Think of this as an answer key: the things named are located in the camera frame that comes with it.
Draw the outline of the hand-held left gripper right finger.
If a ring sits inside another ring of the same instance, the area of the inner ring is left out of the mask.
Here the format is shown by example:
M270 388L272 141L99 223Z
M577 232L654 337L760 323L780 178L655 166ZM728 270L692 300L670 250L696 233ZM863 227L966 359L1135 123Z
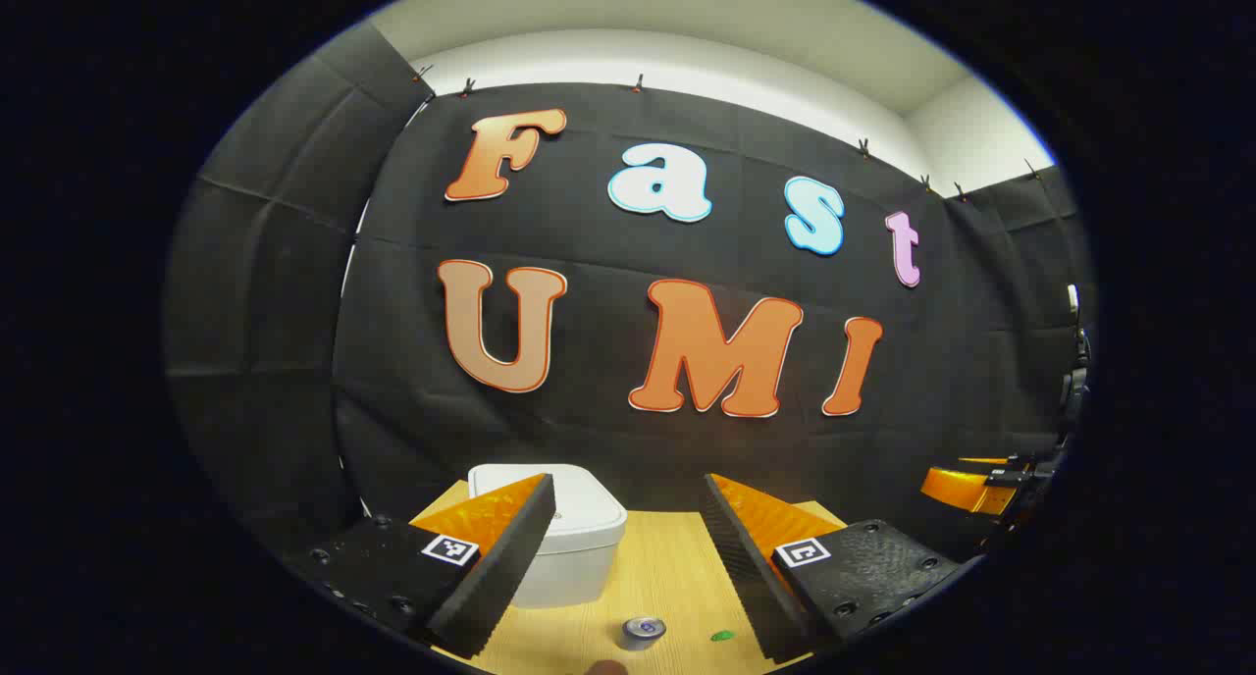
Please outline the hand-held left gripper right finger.
M840 524L722 475L703 480L710 541L772 662L852 649L962 573L884 520Z

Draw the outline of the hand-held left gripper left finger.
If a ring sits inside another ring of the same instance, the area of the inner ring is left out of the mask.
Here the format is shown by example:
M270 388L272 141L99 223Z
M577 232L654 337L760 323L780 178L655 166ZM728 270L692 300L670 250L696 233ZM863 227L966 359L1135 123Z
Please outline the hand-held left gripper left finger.
M394 520L378 513L288 551L286 567L383 627L458 657L484 651L556 512L538 473L453 507Z

